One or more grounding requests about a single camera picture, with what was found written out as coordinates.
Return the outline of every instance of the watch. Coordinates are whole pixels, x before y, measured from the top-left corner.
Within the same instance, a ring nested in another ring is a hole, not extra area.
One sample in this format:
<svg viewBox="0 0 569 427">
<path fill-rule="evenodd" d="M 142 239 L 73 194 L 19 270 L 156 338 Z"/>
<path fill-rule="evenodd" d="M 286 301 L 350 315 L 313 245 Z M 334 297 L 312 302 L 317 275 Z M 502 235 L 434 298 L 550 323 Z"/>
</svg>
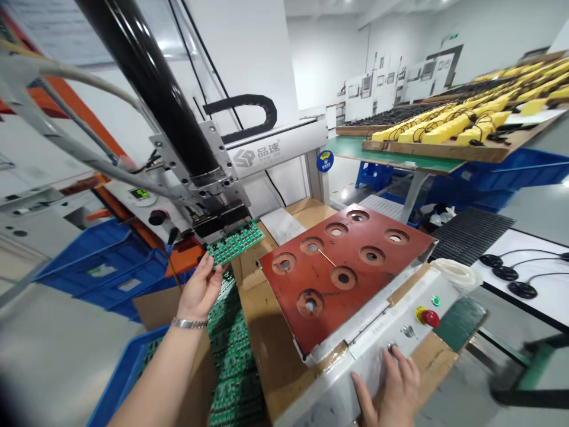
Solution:
<svg viewBox="0 0 569 427">
<path fill-rule="evenodd" d="M 172 325 L 183 329 L 203 329 L 207 326 L 207 320 L 185 320 L 174 316 L 172 319 Z"/>
</svg>

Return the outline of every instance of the digital display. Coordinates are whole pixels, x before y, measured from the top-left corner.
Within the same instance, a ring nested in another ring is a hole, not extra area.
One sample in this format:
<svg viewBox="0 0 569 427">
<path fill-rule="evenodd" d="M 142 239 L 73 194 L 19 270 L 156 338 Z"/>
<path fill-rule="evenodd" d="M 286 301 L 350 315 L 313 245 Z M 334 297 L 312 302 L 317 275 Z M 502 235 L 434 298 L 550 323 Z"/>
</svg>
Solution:
<svg viewBox="0 0 569 427">
<path fill-rule="evenodd" d="M 129 193 L 132 194 L 135 197 L 135 199 L 144 199 L 145 197 L 149 196 L 148 192 L 143 189 L 134 189 L 131 190 Z"/>
</svg>

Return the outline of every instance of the black mat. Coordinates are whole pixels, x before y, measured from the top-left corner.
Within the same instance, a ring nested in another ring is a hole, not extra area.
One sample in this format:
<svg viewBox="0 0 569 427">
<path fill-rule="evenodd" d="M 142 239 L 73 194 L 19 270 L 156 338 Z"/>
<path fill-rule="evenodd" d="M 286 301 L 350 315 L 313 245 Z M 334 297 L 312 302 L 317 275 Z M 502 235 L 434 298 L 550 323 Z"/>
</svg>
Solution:
<svg viewBox="0 0 569 427">
<path fill-rule="evenodd" d="M 432 234 L 439 244 L 431 259 L 447 258 L 470 266 L 515 222 L 496 213 L 468 208 Z"/>
</svg>

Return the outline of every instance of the ceiling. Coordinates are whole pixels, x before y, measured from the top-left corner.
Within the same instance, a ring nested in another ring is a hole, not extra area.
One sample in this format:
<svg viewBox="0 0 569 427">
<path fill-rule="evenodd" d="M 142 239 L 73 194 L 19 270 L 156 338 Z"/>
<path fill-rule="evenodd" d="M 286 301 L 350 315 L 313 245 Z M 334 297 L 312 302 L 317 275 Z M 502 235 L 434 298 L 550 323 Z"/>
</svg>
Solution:
<svg viewBox="0 0 569 427">
<path fill-rule="evenodd" d="M 439 11 L 460 0 L 284 0 L 288 17 L 358 15 L 369 23 L 390 12 Z"/>
</svg>

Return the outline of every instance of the blue sticker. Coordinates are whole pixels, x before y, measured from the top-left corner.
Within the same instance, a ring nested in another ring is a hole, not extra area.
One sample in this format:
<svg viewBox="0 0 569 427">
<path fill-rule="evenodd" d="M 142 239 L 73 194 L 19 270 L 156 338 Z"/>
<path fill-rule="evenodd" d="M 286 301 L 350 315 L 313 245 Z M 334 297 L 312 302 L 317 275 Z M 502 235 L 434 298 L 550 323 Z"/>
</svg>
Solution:
<svg viewBox="0 0 569 427">
<path fill-rule="evenodd" d="M 316 167 L 320 172 L 328 172 L 333 164 L 334 154 L 330 150 L 322 151 L 316 160 Z"/>
</svg>

